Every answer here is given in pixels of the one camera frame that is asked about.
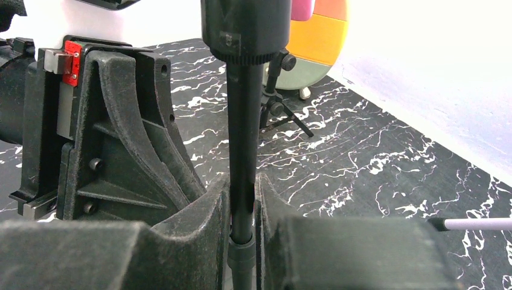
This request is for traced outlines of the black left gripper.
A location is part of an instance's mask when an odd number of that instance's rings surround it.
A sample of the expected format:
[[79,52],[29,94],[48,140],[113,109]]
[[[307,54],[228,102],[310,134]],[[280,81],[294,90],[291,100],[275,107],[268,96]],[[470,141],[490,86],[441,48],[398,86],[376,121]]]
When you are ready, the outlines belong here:
[[174,121],[167,57],[90,51],[80,85],[75,37],[37,52],[32,39],[1,40],[1,140],[23,149],[9,195],[20,215],[162,221],[205,194]]

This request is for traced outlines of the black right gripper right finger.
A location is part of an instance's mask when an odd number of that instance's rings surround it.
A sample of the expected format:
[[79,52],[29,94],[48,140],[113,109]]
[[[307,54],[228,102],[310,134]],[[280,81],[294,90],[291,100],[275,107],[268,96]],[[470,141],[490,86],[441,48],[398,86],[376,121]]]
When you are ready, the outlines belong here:
[[379,217],[304,217],[255,183],[257,289],[459,289],[434,228]]

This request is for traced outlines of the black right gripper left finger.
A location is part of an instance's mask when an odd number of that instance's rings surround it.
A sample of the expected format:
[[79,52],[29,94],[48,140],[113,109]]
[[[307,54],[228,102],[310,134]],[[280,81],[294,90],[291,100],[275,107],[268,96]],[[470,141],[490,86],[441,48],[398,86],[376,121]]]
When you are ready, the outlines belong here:
[[153,227],[142,222],[1,224],[2,289],[221,289],[229,179]]

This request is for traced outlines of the black round-base mic stand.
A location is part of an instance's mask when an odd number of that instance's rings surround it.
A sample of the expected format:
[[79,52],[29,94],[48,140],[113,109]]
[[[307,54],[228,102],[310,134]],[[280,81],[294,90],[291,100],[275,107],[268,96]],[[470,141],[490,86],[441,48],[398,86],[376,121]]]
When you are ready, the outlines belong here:
[[252,226],[264,66],[288,44],[290,1],[200,3],[202,39],[226,65],[231,232],[228,265],[234,289],[252,288]]

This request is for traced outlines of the pink microphone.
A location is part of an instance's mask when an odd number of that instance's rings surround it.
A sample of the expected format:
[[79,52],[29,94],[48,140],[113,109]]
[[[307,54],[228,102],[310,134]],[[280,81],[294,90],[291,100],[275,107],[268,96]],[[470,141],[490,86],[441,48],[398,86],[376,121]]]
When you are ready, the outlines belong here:
[[292,0],[291,20],[308,21],[315,9],[315,0]]

